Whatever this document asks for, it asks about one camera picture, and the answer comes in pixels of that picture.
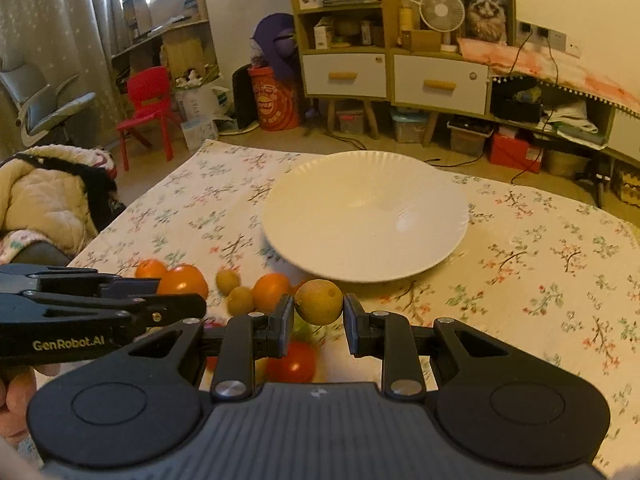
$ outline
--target wall outlet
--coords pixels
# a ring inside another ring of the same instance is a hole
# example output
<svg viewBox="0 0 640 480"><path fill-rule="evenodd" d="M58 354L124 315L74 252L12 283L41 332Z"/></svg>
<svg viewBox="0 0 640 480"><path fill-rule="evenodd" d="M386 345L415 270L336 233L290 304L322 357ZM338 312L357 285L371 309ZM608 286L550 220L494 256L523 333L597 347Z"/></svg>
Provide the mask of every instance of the wall outlet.
<svg viewBox="0 0 640 480"><path fill-rule="evenodd" d="M572 38L567 38L566 40L566 52L569 56L574 56L580 59L582 52L580 48L576 45L575 41Z"/></svg>
<svg viewBox="0 0 640 480"><path fill-rule="evenodd" d="M559 50L560 52L566 51L567 40L565 33L518 20L516 23L516 46L521 46L527 38L529 38L527 43L540 47L546 47L546 40L548 39L552 49Z"/></svg>

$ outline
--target gray office chair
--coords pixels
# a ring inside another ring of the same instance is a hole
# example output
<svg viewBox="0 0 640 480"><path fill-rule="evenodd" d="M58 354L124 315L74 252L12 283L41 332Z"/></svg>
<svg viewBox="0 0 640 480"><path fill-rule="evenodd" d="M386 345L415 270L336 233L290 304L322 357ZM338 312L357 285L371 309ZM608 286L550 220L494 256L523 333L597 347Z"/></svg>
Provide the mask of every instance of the gray office chair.
<svg viewBox="0 0 640 480"><path fill-rule="evenodd" d="M26 147L33 146L57 126L62 127L66 140L69 140L65 121L87 108L95 99L95 93L89 92L58 106L62 91L78 77L75 74L53 89L40 69L25 63L21 54L9 49L0 54L0 84L18 110L15 124L20 128L20 136Z"/></svg>

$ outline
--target floral tablecloth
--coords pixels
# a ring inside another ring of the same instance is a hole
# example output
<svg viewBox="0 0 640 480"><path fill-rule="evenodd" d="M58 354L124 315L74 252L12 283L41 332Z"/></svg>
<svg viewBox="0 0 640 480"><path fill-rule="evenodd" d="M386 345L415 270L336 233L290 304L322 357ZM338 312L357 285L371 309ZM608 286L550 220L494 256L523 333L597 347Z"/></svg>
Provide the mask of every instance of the floral tablecloth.
<svg viewBox="0 0 640 480"><path fill-rule="evenodd" d="M274 180L316 156L209 141L72 265L131 276L142 258L195 264L212 291L209 315L226 319L214 284L219 268L238 269L249 286L271 270L288 274L292 283L304 277L266 243L260 213ZM401 312L422 325L455 317L579 374L611 409L594 464L611 474L638 462L640 249L629 225L529 187L448 175L469 200L470 225L455 252L413 278L341 288L355 292L366 310ZM379 361L348 355L340 321L327 328L321 344L327 380L379 381ZM427 358L423 369L435 389Z"/></svg>

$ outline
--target red box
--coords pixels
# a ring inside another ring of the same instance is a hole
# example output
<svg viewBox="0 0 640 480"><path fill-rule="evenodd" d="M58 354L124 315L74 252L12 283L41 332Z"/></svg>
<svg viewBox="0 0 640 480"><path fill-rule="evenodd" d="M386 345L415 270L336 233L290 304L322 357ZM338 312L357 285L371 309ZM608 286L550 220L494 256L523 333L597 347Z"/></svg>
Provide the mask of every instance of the red box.
<svg viewBox="0 0 640 480"><path fill-rule="evenodd" d="M510 139L498 133L494 134L489 162L533 173L540 172L542 148L536 148L523 139Z"/></svg>

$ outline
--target metal screw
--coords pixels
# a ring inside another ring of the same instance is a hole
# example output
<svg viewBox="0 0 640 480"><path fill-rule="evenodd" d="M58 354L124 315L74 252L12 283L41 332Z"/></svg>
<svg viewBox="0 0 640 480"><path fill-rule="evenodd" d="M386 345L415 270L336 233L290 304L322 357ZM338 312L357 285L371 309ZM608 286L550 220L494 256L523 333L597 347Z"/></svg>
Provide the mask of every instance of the metal screw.
<svg viewBox="0 0 640 480"><path fill-rule="evenodd" d="M222 381L216 384L216 393L225 399L233 399L239 397L246 391L246 386L241 381L231 380Z"/></svg>
<svg viewBox="0 0 640 480"><path fill-rule="evenodd" d="M398 379L391 383L391 391L396 395L410 397L421 393L422 385L412 379Z"/></svg>

